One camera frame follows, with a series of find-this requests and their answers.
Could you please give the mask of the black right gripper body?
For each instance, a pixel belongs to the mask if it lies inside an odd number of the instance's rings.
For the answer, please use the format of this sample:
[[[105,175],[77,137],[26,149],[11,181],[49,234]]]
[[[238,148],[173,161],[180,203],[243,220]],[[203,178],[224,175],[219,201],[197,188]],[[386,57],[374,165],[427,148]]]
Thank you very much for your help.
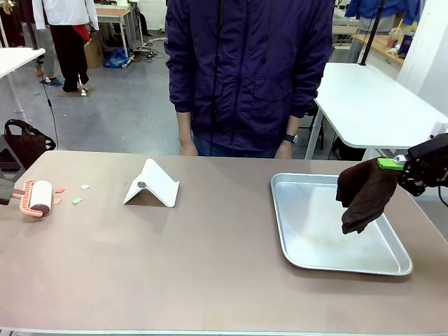
[[[447,133],[409,148],[405,158],[398,185],[411,195],[418,197],[427,188],[447,187]]]

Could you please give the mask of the person's left hand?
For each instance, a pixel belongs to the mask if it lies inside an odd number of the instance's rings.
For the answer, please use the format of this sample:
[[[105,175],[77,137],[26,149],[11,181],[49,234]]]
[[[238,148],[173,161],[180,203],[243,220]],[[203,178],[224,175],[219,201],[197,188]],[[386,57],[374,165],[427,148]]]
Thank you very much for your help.
[[[291,160],[293,158],[293,144],[289,141],[282,141],[276,150],[274,158]]]

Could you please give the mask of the person's right hand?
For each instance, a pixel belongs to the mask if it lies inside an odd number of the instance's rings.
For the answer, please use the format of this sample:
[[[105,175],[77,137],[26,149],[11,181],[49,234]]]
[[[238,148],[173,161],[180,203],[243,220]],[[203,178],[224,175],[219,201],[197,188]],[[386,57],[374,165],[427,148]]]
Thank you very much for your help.
[[[179,139],[179,143],[180,143],[180,155],[198,156],[197,148],[191,136],[184,139]]]

